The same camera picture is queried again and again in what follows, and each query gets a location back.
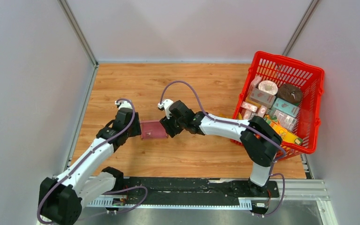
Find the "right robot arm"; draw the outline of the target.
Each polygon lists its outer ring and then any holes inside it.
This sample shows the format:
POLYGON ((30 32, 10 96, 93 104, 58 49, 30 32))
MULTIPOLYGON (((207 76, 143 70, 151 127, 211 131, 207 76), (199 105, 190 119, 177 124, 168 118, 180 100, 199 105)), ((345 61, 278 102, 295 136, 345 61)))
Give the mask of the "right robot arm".
POLYGON ((165 99, 157 107, 165 112, 160 123, 170 137, 186 130, 191 134, 215 135, 240 142, 253 161, 248 184, 250 193, 261 196, 267 191, 271 166, 282 138, 263 118, 234 120, 202 111, 195 113, 180 100, 165 99))

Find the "pink paper box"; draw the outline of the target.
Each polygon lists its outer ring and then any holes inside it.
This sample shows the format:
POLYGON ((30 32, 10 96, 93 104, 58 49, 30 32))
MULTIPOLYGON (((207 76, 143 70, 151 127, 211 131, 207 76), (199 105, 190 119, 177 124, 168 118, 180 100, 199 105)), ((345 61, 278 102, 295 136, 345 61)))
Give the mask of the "pink paper box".
POLYGON ((141 121, 141 139, 164 139, 168 137, 164 127, 159 120, 141 121))

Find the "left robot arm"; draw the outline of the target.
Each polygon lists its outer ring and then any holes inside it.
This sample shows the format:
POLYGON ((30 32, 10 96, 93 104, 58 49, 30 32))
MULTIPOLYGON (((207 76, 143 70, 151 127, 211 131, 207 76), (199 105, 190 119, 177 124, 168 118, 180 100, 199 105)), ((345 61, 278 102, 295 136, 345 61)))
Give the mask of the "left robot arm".
POLYGON ((141 135, 138 113, 131 102, 116 102, 118 112, 103 127, 90 147, 56 178, 45 178, 39 190, 37 219, 41 224, 73 225, 82 210, 102 194, 120 194, 124 188, 124 175, 106 167, 95 178, 93 172, 130 137, 141 135))

